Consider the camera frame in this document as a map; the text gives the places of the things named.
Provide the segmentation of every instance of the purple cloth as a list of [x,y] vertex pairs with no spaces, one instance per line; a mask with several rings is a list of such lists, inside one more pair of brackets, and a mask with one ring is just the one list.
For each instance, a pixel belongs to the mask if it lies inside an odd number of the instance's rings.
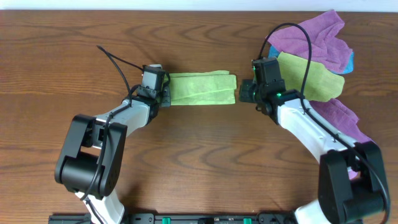
[[[319,115],[342,133],[355,138],[360,143],[372,141],[356,125],[359,121],[357,115],[339,100],[331,99],[327,102],[310,101],[310,104]],[[357,173],[354,171],[348,172],[350,179],[353,179],[356,175]]]
[[[344,21],[336,11],[330,10],[299,25],[308,33],[312,44],[312,59],[335,73],[343,73],[353,49],[335,36],[344,27]],[[297,27],[274,32],[269,42],[279,51],[308,58],[307,40]]]

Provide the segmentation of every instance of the green connector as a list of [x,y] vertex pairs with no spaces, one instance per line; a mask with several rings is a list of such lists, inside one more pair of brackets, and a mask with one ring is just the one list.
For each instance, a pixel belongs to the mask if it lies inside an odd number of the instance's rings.
[[243,224],[251,224],[251,218],[244,218]]
[[162,219],[162,224],[171,224],[172,220],[171,218],[163,218]]

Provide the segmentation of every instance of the folded green towel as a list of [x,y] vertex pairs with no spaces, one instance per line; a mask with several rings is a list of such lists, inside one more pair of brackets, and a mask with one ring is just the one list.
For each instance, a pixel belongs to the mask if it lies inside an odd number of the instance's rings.
[[171,73],[170,78],[172,106],[235,103],[236,76],[229,71]]
[[[280,74],[285,80],[286,89],[300,91],[307,67],[307,59],[281,52],[278,63]],[[327,102],[331,98],[340,96],[343,86],[343,77],[329,72],[322,63],[311,62],[304,96],[307,100]]]

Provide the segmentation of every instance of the wooden tabletop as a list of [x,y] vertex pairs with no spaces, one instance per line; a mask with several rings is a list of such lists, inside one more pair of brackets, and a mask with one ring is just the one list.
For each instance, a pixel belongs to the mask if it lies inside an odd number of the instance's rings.
[[[95,45],[169,72],[229,70],[240,85],[272,28],[319,14],[0,11],[0,223],[87,212],[55,182],[54,168],[72,118],[107,112],[126,95]],[[382,150],[390,223],[398,223],[398,14],[339,15],[355,70],[338,99]],[[120,66],[131,85],[141,82],[138,70]],[[246,214],[293,210],[316,199],[317,187],[318,164],[299,140],[238,101],[161,109],[126,139],[116,186],[133,212]]]

